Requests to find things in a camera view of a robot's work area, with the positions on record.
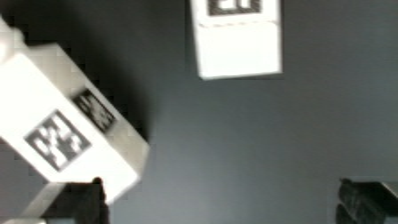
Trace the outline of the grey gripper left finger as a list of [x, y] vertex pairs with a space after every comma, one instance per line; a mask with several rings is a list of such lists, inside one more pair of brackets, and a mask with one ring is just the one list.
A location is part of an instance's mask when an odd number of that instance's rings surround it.
[[111, 224], [102, 178], [51, 183], [12, 224]]

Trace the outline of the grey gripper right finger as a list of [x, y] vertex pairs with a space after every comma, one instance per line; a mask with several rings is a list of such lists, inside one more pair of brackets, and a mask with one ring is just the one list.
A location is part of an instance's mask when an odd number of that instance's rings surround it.
[[398, 182], [346, 178], [338, 197], [337, 224], [398, 224]]

